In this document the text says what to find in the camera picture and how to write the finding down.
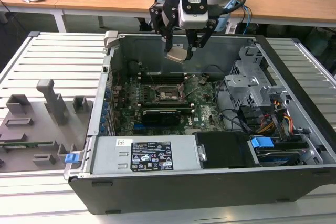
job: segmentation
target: sticker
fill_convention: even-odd
[[[183,48],[183,44],[180,44],[180,43],[178,43],[178,44],[173,44],[173,47]]]
[[[116,147],[131,146],[133,139],[119,138],[116,141]]]
[[[173,156],[170,142],[131,143],[131,170],[148,172],[173,170]]]
[[[192,4],[199,4],[201,0],[188,0],[188,2]]]

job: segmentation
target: motherboard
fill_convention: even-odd
[[[223,131],[216,109],[217,81],[192,75],[164,80],[129,77],[114,89],[116,134],[191,135]]]

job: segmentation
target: circuit board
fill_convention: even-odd
[[[223,131],[225,125],[215,104],[216,82],[192,76],[180,84],[142,84],[129,78],[114,97],[117,135],[191,135],[198,131]],[[180,111],[178,125],[148,127],[145,110]]]

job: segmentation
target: blue latch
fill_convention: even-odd
[[[79,163],[79,154],[78,153],[69,153],[65,157],[66,164],[78,164]]]
[[[253,148],[273,148],[274,143],[270,137],[256,136],[251,140]]]

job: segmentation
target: power supply label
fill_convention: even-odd
[[[131,170],[133,172],[173,170],[170,142],[132,143]]]

